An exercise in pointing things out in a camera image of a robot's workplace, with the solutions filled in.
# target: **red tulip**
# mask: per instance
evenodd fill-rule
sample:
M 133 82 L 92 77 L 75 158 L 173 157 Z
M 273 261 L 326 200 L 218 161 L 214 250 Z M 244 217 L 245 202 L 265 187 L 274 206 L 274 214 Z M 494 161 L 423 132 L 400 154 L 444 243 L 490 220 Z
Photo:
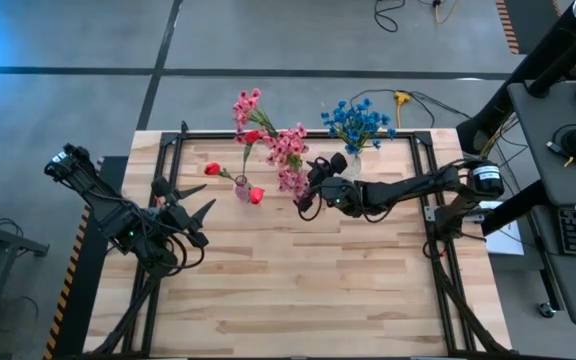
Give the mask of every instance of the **red tulip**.
M 206 175 L 218 175 L 220 171 L 221 171 L 221 167 L 219 166 L 219 164 L 210 163 L 210 164 L 206 165 L 206 168 L 204 169 L 204 174 L 206 174 Z
M 264 197 L 264 189 L 262 188 L 252 188 L 250 189 L 250 202 L 257 205 L 261 202 Z
M 246 144 L 254 144 L 260 138 L 261 135 L 259 135 L 259 131 L 257 130 L 249 131 L 246 133 L 246 135 L 244 135 L 244 140 L 246 140 Z

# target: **clear vase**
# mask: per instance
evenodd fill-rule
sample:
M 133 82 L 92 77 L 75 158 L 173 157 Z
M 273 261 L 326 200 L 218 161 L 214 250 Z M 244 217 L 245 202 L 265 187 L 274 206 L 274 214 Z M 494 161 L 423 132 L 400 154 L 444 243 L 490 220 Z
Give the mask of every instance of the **clear vase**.
M 243 202 L 250 202 L 250 185 L 248 184 L 248 179 L 239 175 L 235 178 L 235 195 L 237 198 Z
M 361 154 L 344 154 L 344 157 L 348 166 L 341 176 L 349 181 L 361 180 Z

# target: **wooden tabletop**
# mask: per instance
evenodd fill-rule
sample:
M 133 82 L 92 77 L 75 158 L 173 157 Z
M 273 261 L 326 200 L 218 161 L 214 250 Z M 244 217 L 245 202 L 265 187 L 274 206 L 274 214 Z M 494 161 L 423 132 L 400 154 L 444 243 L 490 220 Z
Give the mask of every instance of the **wooden tabletop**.
M 461 158 L 454 129 L 433 129 L 439 165 Z M 123 195 L 147 206 L 160 131 L 138 131 Z M 340 140 L 307 140 L 316 156 L 343 150 Z M 267 149 L 255 146 L 247 165 L 250 182 L 266 189 L 258 206 L 240 202 L 232 182 L 203 174 L 219 162 L 241 171 L 241 145 L 228 140 L 184 141 L 178 187 L 208 184 L 184 200 L 194 212 L 210 199 L 204 232 L 205 261 L 162 282 L 152 356 L 408 356 L 445 355 L 443 330 L 419 200 L 398 204 L 381 223 L 323 208 L 316 220 L 297 216 L 291 196 L 278 191 Z M 167 176 L 171 154 L 167 156 Z M 407 140 L 384 141 L 362 155 L 362 179 L 394 182 L 414 176 Z M 447 200 L 453 196 L 447 194 Z M 464 232 L 481 236 L 476 225 Z M 510 340 L 485 244 L 455 241 L 468 304 L 502 345 Z M 190 260 L 198 252 L 190 249 Z M 111 252 L 104 264 L 86 350 L 99 345 L 128 306 L 136 258 Z M 143 307 L 135 346 L 140 345 Z M 458 315 L 455 333 L 463 344 Z

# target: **gray floor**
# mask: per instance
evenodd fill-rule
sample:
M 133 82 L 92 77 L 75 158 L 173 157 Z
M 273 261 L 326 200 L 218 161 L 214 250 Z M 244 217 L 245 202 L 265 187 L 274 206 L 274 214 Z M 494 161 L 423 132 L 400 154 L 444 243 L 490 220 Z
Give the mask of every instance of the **gray floor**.
M 173 0 L 0 0 L 0 66 L 152 68 Z M 379 29 L 367 0 L 185 0 L 167 68 L 388 70 L 428 73 L 507 73 L 521 61 L 506 45 L 494 0 L 462 0 L 445 25 L 416 1 L 393 12 L 400 30 Z M 43 175 L 71 142 L 93 157 L 126 155 L 137 126 L 148 76 L 0 75 L 0 217 L 15 219 L 35 240 L 51 244 L 44 259 L 22 257 L 0 304 L 0 354 L 42 356 L 83 202 Z M 476 113 L 499 81 L 164 77 L 148 129 L 230 129 L 240 89 L 261 87 L 278 126 L 301 121 L 321 127 L 318 114 L 368 88 L 418 90 Z M 394 115 L 388 94 L 370 96 Z M 436 127 L 462 119 L 430 106 Z M 430 118 L 417 104 L 402 112 L 405 127 Z M 522 142 L 519 127 L 507 136 Z M 507 157 L 519 148 L 500 143 Z M 537 178 L 528 151 L 510 167 L 524 187 Z M 540 318 L 545 299 L 536 273 L 496 271 L 515 348 L 522 353 L 576 358 L 576 326 L 565 313 Z M 27 295 L 40 306 L 19 302 Z

